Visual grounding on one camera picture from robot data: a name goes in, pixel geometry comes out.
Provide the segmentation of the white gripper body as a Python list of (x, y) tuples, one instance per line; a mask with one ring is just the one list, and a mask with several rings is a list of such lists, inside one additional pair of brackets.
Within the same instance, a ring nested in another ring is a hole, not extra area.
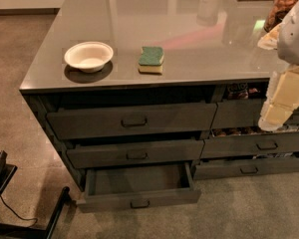
[(267, 102), (294, 111), (299, 108), (299, 66), (289, 65), (283, 72), (274, 72), (267, 89)]

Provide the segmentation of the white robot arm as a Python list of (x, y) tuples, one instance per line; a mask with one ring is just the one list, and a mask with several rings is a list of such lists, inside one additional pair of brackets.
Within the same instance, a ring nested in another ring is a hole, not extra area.
[(299, 108), (299, 0), (282, 20), (277, 34), (277, 54), (288, 67), (270, 78), (258, 121), (266, 131), (282, 127)]

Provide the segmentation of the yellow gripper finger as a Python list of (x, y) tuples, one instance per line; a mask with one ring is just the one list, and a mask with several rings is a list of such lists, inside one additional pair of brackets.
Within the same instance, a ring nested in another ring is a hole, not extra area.
[(275, 131), (285, 124), (294, 109), (279, 104), (264, 103), (260, 112), (258, 126), (265, 131)]

